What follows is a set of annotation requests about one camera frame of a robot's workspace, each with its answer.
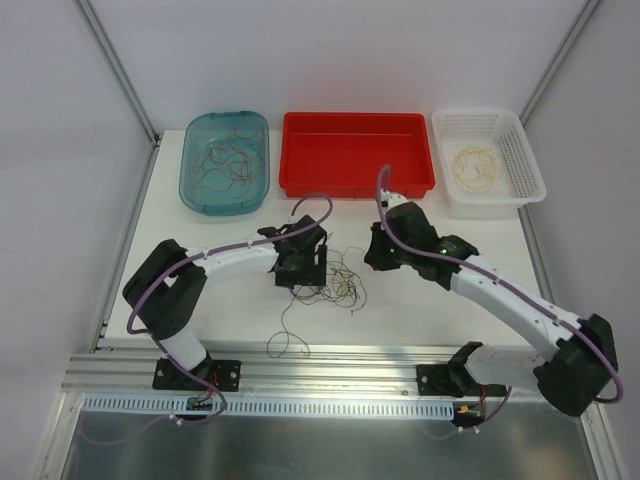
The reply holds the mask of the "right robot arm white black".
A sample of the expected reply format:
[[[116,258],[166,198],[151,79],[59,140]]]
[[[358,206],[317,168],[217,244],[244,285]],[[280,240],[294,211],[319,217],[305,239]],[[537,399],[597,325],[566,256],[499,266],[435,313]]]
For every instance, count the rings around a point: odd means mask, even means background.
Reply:
[[[583,318],[510,282],[459,236],[440,236],[424,211],[400,194],[378,202],[365,262],[375,271],[413,269],[419,277],[482,307],[527,341],[526,350],[479,341],[462,346],[427,377],[429,389],[451,397],[498,385],[539,392],[560,412],[580,416],[593,403],[623,396],[613,331],[593,314]]]

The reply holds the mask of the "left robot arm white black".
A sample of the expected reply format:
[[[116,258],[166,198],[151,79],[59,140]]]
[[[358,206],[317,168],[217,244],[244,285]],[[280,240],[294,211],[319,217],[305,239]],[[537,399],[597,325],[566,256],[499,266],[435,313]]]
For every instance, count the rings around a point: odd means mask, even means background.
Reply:
[[[123,288],[142,331],[159,344],[152,388],[157,391],[239,390],[241,362],[216,360],[190,327],[209,286],[253,274],[272,274],[275,285],[323,287],[326,230],[309,215],[280,228],[263,227],[247,242],[211,250],[189,250],[175,240],[160,242]]]

